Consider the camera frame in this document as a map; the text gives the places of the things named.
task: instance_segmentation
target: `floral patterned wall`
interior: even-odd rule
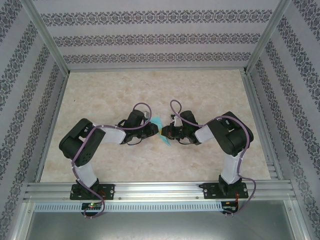
[[[279,0],[35,0],[71,70],[245,67]]]
[[[48,139],[64,77],[18,0],[0,0],[0,239]]]
[[[293,0],[251,77],[311,239],[320,239],[320,1]]]

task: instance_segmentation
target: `enclosure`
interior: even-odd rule
[[[319,4],[2,0],[0,239],[320,239]],[[218,184],[215,140],[155,135],[99,146],[91,163],[112,200],[84,219],[91,201],[70,199],[61,139],[82,118],[116,125],[138,102],[167,126],[172,99],[199,124],[231,111],[252,130],[246,208],[224,216],[235,199],[199,187]]]

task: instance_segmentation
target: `beige marble floor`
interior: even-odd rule
[[[41,181],[75,181],[58,145],[81,118],[114,125],[128,117],[135,103],[145,102],[165,126],[172,99],[181,102],[183,111],[191,110],[199,124],[227,111],[238,116],[254,134],[242,175],[270,179],[239,71],[205,70],[71,73]],[[218,180],[224,153],[214,140],[198,146],[171,141],[168,146],[155,135],[135,146],[101,144],[91,162],[102,182],[208,181]]]

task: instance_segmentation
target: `cyan object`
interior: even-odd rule
[[[158,126],[159,132],[162,129],[162,123],[161,123],[161,118],[159,116],[156,116],[154,118],[151,118],[150,120],[151,123],[155,124]],[[160,133],[158,133],[158,135],[160,136],[160,138],[167,144],[170,146],[170,142],[168,141],[168,139],[165,136],[160,135]]]

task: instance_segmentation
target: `floor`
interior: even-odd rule
[[[191,110],[199,124],[228,111],[253,132],[254,141],[244,156],[241,173],[256,180],[270,174],[238,70],[122,71],[71,73],[49,147],[41,182],[74,182],[70,160],[59,150],[60,140],[82,118],[115,125],[133,106],[145,102],[152,116],[168,125],[169,102],[177,99]],[[101,182],[166,182],[218,180],[224,152],[215,140],[201,145],[168,146],[155,135],[135,146],[101,144],[91,163]]]

